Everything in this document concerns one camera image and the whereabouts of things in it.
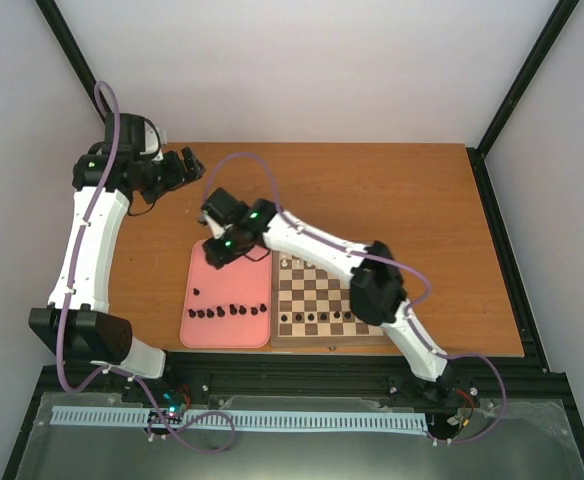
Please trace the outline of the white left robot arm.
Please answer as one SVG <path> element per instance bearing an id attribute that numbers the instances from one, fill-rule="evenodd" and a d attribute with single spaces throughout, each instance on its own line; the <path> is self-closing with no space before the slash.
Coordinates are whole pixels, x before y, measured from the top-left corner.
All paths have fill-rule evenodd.
<path id="1" fill-rule="evenodd" d="M 131 323 L 109 312 L 109 280 L 118 233 L 134 193 L 154 205 L 164 194 L 202 178 L 204 165 L 190 148 L 152 160 L 129 152 L 110 161 L 88 153 L 74 167 L 71 233 L 56 285 L 45 307 L 34 308 L 28 324 L 65 361 L 85 361 L 104 371 L 119 369 L 146 378 L 158 402 L 173 400 L 180 378 L 167 368 L 165 352 L 136 338 Z"/>

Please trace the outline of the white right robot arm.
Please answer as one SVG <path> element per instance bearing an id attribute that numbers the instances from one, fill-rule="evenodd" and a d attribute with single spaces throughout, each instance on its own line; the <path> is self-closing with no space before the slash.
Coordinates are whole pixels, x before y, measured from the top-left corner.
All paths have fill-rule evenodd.
<path id="1" fill-rule="evenodd" d="M 211 231 L 203 243 L 209 265 L 221 269 L 245 256 L 255 246 L 308 261 L 336 276 L 349 289 L 353 314 L 381 328 L 403 354 L 411 373 L 424 384 L 431 399 L 443 399 L 453 388 L 455 374 L 448 353 L 439 347 L 419 321 L 414 308 L 420 298 L 409 297 L 403 272 L 389 247 L 348 241 L 301 220 L 281 204 L 275 176 L 264 170 L 271 199 L 253 205 L 236 199 L 213 183 L 237 152 L 223 158 L 208 175 L 201 204 L 201 223 Z"/>

